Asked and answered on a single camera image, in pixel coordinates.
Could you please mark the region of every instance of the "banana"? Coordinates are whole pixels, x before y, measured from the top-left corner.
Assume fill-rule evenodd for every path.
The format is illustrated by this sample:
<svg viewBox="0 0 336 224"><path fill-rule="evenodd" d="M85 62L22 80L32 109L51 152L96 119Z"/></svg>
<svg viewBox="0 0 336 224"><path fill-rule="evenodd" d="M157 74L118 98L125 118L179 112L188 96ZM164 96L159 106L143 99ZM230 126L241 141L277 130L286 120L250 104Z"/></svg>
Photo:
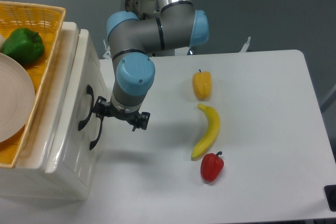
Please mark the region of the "banana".
<svg viewBox="0 0 336 224"><path fill-rule="evenodd" d="M192 160L197 160L206 153L206 151L215 142L219 134L219 129L221 128L219 115L213 107L206 106L201 103L197 107L204 112L208 120L208 129L193 149L191 154Z"/></svg>

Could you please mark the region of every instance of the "wicker basket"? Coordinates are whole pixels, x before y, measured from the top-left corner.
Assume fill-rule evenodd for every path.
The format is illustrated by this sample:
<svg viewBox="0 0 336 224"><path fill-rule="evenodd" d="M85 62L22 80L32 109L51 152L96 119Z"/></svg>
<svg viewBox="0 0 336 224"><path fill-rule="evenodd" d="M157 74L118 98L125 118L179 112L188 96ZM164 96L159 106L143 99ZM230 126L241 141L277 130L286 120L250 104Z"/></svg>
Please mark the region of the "wicker basket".
<svg viewBox="0 0 336 224"><path fill-rule="evenodd" d="M49 76L50 65L54 62L54 48L65 17L65 9L38 4L0 1L0 34L7 38L13 30L27 27L37 31L45 52L34 64L24 66L35 89L33 109L26 125L14 136L0 143L0 167L13 168L23 149L36 112L42 90Z"/></svg>

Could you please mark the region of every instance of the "table surface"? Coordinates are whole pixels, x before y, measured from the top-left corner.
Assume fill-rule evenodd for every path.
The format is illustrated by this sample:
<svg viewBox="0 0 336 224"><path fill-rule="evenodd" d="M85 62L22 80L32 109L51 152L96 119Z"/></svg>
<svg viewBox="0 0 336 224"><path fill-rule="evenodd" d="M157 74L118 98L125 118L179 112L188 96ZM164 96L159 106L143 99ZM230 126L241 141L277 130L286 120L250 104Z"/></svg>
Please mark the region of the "table surface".
<svg viewBox="0 0 336 224"><path fill-rule="evenodd" d="M154 85L141 111L146 131L105 119L89 198L0 198L6 223L232 223L336 217L323 187L336 166L299 51L153 58ZM112 89L110 60L101 71ZM193 73L210 71L206 105L221 118L209 152L225 166L213 183L193 147L207 121L197 109Z"/></svg>

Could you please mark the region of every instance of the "black handle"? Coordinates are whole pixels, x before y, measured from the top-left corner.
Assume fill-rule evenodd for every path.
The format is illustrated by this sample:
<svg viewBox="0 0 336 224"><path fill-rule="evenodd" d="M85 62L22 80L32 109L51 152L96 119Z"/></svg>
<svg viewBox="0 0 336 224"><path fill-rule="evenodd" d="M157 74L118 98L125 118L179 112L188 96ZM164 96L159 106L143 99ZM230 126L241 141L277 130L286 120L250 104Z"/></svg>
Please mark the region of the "black handle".
<svg viewBox="0 0 336 224"><path fill-rule="evenodd" d="M88 124L88 122L91 118L91 114L92 114L93 101L95 100L95 96L93 95L93 89L89 84L86 86L86 94L89 94L91 96L90 111L89 111L88 116L84 120L79 122L79 124L78 124L78 130L79 131L81 131Z"/></svg>
<svg viewBox="0 0 336 224"><path fill-rule="evenodd" d="M96 116L100 119L99 133L98 133L98 136L97 136L96 140L90 142L90 150L92 150L97 145L97 143L100 139L101 129L103 128L104 116L103 115L96 115Z"/></svg>

